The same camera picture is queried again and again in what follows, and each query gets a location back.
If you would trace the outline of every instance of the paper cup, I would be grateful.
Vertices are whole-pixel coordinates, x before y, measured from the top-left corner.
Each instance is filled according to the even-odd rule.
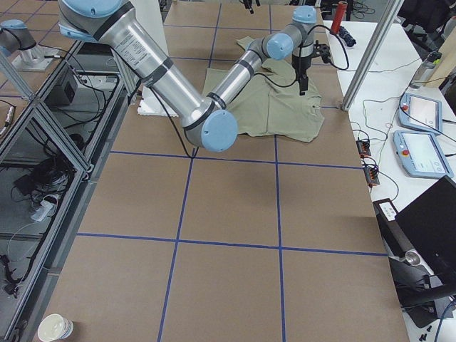
[[[73,331],[73,322],[57,313],[47,316],[38,327],[38,338],[43,342],[52,342],[67,338]]]

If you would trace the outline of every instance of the light blue cap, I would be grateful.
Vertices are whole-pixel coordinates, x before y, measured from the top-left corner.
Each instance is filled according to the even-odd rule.
[[[85,32],[78,31],[72,27],[62,25],[58,23],[60,26],[60,33],[68,38],[75,39],[77,41],[85,41],[87,43],[96,43],[96,39],[93,38],[90,34]]]
[[[216,110],[205,120],[201,130],[202,145],[212,152],[225,151],[236,141],[237,121],[227,110]]]
[[[0,26],[4,29],[11,29],[11,30],[21,30],[26,29],[27,26],[24,24],[22,20],[19,19],[10,19],[3,21]]]
[[[293,39],[288,34],[274,34],[266,44],[266,50],[269,56],[278,61],[289,56],[293,52]]]
[[[294,10],[293,20],[301,24],[315,24],[316,10],[312,6],[300,6]]]
[[[105,18],[120,8],[122,0],[62,0],[62,2],[81,16]]]
[[[0,46],[0,53],[4,54],[5,57],[11,56],[11,52],[9,52],[9,50],[3,46]]]

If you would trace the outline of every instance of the folded cloth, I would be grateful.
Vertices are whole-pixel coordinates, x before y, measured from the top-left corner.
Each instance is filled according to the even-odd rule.
[[[246,48],[252,40],[246,37],[238,44]],[[279,85],[290,84],[295,79],[294,69],[286,61],[268,59],[262,67],[270,71],[268,77]],[[227,73],[208,68],[203,93],[210,92]],[[239,134],[247,133],[254,137],[279,134],[307,143],[318,135],[323,125],[320,108],[321,96],[310,79],[306,95],[300,96],[297,83],[282,88],[256,75],[227,110],[237,119]]]

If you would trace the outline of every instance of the white table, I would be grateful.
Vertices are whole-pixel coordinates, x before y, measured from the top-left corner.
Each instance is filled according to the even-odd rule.
[[[331,26],[330,21],[325,21],[325,25]],[[356,40],[357,44],[353,48],[346,48],[348,58],[350,61],[349,70],[355,70],[363,56],[363,53],[371,39],[372,33],[375,30],[376,23],[361,23],[361,22],[344,22],[342,25],[351,33]],[[346,65],[345,57],[342,48],[334,36],[328,35],[329,44],[331,47],[331,55],[334,63],[337,66],[344,67]],[[421,60],[415,48],[408,40],[405,32],[400,24],[393,24],[388,32],[386,40],[383,42],[370,71],[383,71],[392,70],[398,66],[404,66],[411,63],[409,66],[404,66],[396,71],[383,72],[383,73],[368,73],[363,85],[358,92],[353,105],[349,110],[349,115],[353,129],[366,131],[370,138],[383,139],[385,136],[379,132],[367,128],[365,125],[365,118],[363,115],[363,101],[370,100],[385,100],[390,97],[398,97],[404,91],[405,87],[409,84],[416,69],[421,64]],[[338,71],[338,79],[341,84],[341,89],[345,95],[348,85],[351,82],[355,72],[354,71]],[[451,111],[445,98],[438,88],[422,87],[419,90],[408,90],[409,93],[416,93],[428,98],[442,101],[442,114],[443,118],[448,120],[455,120],[455,115]],[[402,168],[393,147],[393,132],[395,130],[407,130],[399,125],[398,119],[394,118],[396,108],[398,107],[398,99],[391,99],[385,103],[366,102],[366,112],[368,125],[379,130],[386,132],[390,123],[393,127],[390,130],[388,139],[386,140],[385,147],[383,148],[380,171],[393,178],[399,186],[398,198],[394,201],[394,205],[400,211],[411,203],[416,197],[421,195],[427,188],[434,184],[437,180],[429,180],[424,178],[412,178],[407,176]],[[443,125],[443,132],[452,138],[456,138],[456,125],[445,124]],[[448,140],[443,136],[437,137],[440,146],[444,153],[450,154],[456,152],[456,143]],[[370,144],[370,151],[373,158],[378,162],[379,154],[383,143],[373,141]],[[453,171],[456,171],[456,156],[449,157]],[[373,188],[371,198],[373,201],[383,198],[393,198],[396,193],[395,185],[385,176],[379,175],[380,185]],[[416,342],[422,333],[427,333],[427,341],[434,341],[435,331],[438,322],[432,325],[430,333],[425,329],[419,329],[412,322],[410,317],[404,314],[405,323],[408,328],[410,341]],[[454,341],[456,336],[456,319],[447,319],[442,325],[442,330],[438,342],[451,342]]]

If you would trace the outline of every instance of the black monitor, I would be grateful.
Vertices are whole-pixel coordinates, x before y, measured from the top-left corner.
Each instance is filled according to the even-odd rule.
[[[456,283],[456,183],[440,178],[396,221],[442,283]]]

